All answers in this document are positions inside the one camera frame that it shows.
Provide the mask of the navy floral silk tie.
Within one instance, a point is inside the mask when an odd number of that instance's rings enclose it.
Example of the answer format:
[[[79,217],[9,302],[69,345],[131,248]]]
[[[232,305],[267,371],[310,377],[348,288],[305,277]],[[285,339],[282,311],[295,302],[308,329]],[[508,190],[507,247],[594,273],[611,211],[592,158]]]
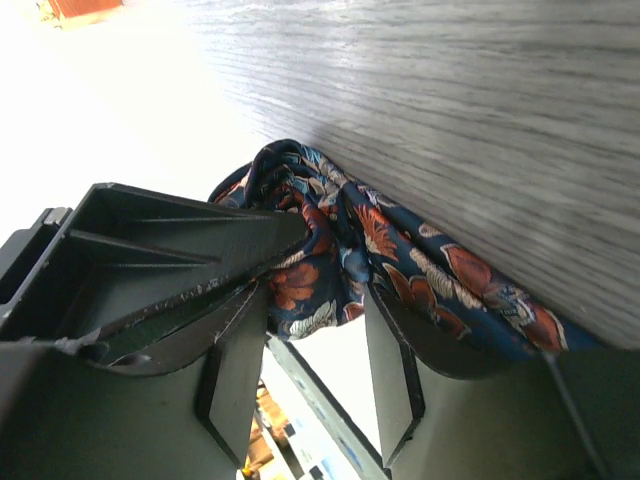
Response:
[[[304,218],[304,244],[268,275],[269,329],[284,340],[358,318],[374,286],[462,344],[509,360],[599,346],[449,235],[297,141],[265,146],[210,201]]]

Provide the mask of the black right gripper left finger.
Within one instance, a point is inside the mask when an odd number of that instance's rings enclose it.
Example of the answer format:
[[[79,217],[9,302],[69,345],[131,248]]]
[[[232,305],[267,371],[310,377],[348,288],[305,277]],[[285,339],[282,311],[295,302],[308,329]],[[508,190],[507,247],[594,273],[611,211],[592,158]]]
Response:
[[[234,478],[248,449],[266,303],[254,283],[94,372],[80,478]]]

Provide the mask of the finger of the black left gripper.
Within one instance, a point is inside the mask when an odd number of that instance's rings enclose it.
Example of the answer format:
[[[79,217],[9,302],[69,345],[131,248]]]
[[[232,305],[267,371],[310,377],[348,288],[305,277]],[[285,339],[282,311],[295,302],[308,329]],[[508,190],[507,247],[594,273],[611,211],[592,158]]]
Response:
[[[295,213],[96,184],[2,246],[1,337],[104,337],[247,283],[307,235]]]

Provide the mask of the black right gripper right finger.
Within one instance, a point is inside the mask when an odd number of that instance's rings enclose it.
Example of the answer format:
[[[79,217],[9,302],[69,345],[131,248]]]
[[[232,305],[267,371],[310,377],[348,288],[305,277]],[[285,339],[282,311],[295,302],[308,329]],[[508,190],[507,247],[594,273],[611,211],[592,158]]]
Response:
[[[485,356],[376,286],[365,312],[382,459],[393,478],[601,478],[546,358]]]

